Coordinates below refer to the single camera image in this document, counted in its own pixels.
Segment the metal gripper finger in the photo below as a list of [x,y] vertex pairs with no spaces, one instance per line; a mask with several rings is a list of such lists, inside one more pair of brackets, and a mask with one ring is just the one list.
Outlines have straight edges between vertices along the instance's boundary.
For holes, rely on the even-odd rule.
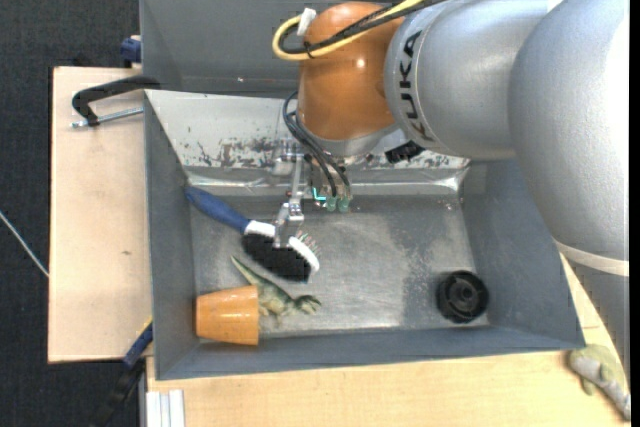
[[288,206],[288,230],[290,237],[297,237],[305,217],[299,200],[291,199]]
[[289,217],[290,210],[288,204],[282,204],[274,220],[273,246],[277,249],[287,248],[289,241]]

